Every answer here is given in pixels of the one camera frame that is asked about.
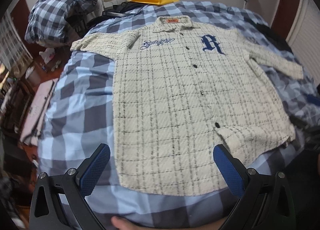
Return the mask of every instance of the bed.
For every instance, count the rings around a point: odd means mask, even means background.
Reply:
[[[152,24],[159,16],[188,15],[192,21],[221,28],[237,28],[248,40],[265,45],[289,61],[299,63],[288,51],[279,51],[247,19],[267,23],[257,14],[211,2],[177,2],[165,6],[145,6],[133,16],[110,19],[89,31],[120,33]],[[317,96],[313,79],[304,69],[304,80],[293,80],[274,68],[261,66],[273,82],[287,114],[311,125],[318,124],[320,108],[307,102],[305,95]],[[200,196],[165,196],[129,190],[119,185],[113,158],[112,81],[115,63],[101,55],[75,51],[57,83],[38,144],[39,172],[64,174],[77,168],[100,143],[111,149],[111,159],[87,203],[105,228],[118,215],[142,226],[157,228],[196,227],[228,215],[236,202],[225,188]],[[296,140],[264,153],[251,165],[262,174],[274,174],[288,165],[304,146],[302,132]],[[62,203],[72,226],[77,227],[66,198]]]

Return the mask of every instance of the blue gripper pad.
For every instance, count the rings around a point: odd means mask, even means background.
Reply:
[[[109,146],[104,145],[100,153],[91,162],[86,172],[80,178],[79,186],[82,197],[91,195],[102,172],[110,160],[110,153]]]
[[[244,180],[238,173],[227,155],[222,151],[220,145],[213,148],[213,160],[226,181],[231,193],[239,198],[244,194]]]

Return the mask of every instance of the white plaid shirt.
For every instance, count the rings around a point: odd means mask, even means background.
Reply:
[[[88,35],[72,50],[116,61],[115,161],[120,184],[146,193],[201,195],[225,187],[212,159],[225,144],[244,165],[295,139],[262,68],[295,79],[302,67],[237,30],[159,17],[120,34]]]

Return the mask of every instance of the blue checkered bedding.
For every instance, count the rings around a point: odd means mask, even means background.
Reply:
[[[98,0],[38,0],[33,6],[24,39],[28,43],[69,43],[67,18],[80,13],[90,13]]]
[[[95,32],[120,33],[152,24],[159,16],[188,15],[195,22],[211,23],[221,28],[237,28],[247,39],[268,47],[287,60],[298,62],[289,52],[277,50],[252,25],[266,24],[257,14],[211,2],[177,2],[165,6],[145,6],[132,11],[134,16],[104,21]],[[119,186],[113,157],[112,80],[115,63],[101,55],[76,51],[65,66],[51,107],[45,117],[42,139],[38,145],[39,171],[63,174],[77,168],[100,143],[111,149],[111,159],[93,193],[86,197],[91,209],[107,229],[113,215],[125,217],[143,226],[157,228],[196,227],[226,216],[235,204],[228,189],[201,196],[165,196],[140,193]],[[305,94],[317,95],[312,78],[304,70],[303,81],[293,80],[274,68],[262,66],[279,93],[284,109],[311,125],[318,124],[320,109],[307,103]],[[290,163],[303,149],[302,133],[288,147],[264,153],[252,164],[259,173],[273,174]],[[77,223],[64,196],[61,197],[72,226]]]

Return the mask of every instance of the plastic bag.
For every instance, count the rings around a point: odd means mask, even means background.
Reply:
[[[45,51],[40,51],[39,55],[44,60],[44,63],[48,64],[49,61],[52,60],[55,55],[54,48],[46,48]]]

